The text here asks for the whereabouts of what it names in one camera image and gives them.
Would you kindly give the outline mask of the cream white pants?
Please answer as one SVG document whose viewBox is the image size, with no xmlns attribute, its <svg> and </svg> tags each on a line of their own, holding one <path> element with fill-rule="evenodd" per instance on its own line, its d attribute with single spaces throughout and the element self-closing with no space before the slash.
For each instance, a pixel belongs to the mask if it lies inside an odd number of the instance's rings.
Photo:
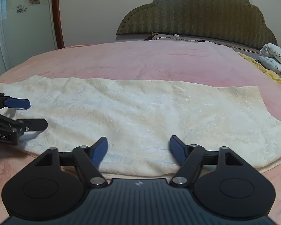
<svg viewBox="0 0 281 225">
<path fill-rule="evenodd" d="M 222 87 L 150 80 L 33 76 L 0 83 L 0 93 L 28 99 L 27 110 L 2 109 L 15 119 L 43 118 L 45 131 L 25 134 L 20 148 L 39 155 L 108 140 L 100 164 L 107 177 L 168 177 L 178 169 L 170 137 L 207 150 L 230 147 L 257 170 L 281 163 L 281 121 L 257 86 Z"/>
</svg>

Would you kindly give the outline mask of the frosted glass wardrobe door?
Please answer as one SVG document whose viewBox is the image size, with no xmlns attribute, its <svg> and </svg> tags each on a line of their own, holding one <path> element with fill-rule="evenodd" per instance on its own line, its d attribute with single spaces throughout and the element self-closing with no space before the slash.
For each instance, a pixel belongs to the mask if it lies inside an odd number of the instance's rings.
<svg viewBox="0 0 281 225">
<path fill-rule="evenodd" d="M 0 0 L 0 75 L 55 49 L 52 0 Z"/>
</svg>

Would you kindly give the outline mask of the pink bed blanket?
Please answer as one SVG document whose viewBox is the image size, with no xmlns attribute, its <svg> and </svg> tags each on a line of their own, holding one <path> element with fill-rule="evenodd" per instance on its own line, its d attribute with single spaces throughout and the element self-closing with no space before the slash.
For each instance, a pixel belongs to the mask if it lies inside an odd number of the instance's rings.
<svg viewBox="0 0 281 225">
<path fill-rule="evenodd" d="M 281 121 L 281 85 L 232 49 L 208 42 L 155 40 L 71 46 L 31 57 L 1 75 L 0 83 L 34 75 L 185 81 L 214 87 L 258 85 L 268 111 Z M 33 159 L 0 145 L 0 224 L 8 217 L 1 200 L 4 184 Z M 281 224 L 281 164 L 263 175 L 276 190 L 270 217 Z"/>
</svg>

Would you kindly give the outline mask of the yellow blanket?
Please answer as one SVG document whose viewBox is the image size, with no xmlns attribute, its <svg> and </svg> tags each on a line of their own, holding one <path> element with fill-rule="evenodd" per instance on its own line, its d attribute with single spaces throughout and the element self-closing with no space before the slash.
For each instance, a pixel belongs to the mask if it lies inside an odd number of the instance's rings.
<svg viewBox="0 0 281 225">
<path fill-rule="evenodd" d="M 281 77 L 278 76 L 275 72 L 273 72 L 271 70 L 267 70 L 259 62 L 257 62 L 255 59 L 253 59 L 253 58 L 251 58 L 247 55 L 244 55 L 240 52 L 238 52 L 238 55 L 241 56 L 242 58 L 244 58 L 245 60 L 249 61 L 251 64 L 253 64 L 255 67 L 257 67 L 260 71 L 265 73 L 268 76 L 268 78 L 274 80 L 275 82 L 277 82 L 278 84 L 281 85 Z"/>
</svg>

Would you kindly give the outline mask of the grey bed sheet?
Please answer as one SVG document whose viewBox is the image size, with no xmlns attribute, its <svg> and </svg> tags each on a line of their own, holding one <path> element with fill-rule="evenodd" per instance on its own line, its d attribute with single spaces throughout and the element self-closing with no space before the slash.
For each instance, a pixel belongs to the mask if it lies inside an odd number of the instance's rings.
<svg viewBox="0 0 281 225">
<path fill-rule="evenodd" d="M 121 34 L 116 36 L 116 41 L 150 41 L 150 40 L 171 40 L 183 42 L 211 42 L 217 45 L 227 46 L 236 52 L 259 54 L 259 50 L 243 44 L 229 42 L 220 39 L 212 39 L 205 37 L 195 36 L 181 36 L 178 34 L 163 34 L 163 33 L 150 33 L 150 34 Z"/>
</svg>

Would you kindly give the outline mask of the folded white patterned cloth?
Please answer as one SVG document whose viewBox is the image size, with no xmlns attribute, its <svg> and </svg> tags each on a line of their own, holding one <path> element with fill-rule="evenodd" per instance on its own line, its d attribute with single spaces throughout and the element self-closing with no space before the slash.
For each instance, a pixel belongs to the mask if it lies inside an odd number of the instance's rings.
<svg viewBox="0 0 281 225">
<path fill-rule="evenodd" d="M 281 47 L 267 43 L 260 50 L 258 62 L 281 77 Z"/>
</svg>

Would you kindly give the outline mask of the olive striped headboard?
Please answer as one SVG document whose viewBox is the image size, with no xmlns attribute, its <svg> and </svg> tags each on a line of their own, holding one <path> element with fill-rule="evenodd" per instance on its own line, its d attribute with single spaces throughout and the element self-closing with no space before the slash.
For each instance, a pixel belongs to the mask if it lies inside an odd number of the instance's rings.
<svg viewBox="0 0 281 225">
<path fill-rule="evenodd" d="M 277 43 L 249 0 L 154 0 L 130 11 L 117 35 L 165 33 L 206 37 L 260 49 Z"/>
</svg>

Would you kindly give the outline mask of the brown wooden door frame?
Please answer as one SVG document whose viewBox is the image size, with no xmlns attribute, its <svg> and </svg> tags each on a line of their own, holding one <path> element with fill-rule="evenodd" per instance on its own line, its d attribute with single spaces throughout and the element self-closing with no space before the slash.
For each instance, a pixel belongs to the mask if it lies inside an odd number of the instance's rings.
<svg viewBox="0 0 281 225">
<path fill-rule="evenodd" d="M 59 0 L 51 0 L 51 9 L 57 48 L 62 49 L 64 48 L 64 39 L 62 34 Z"/>
</svg>

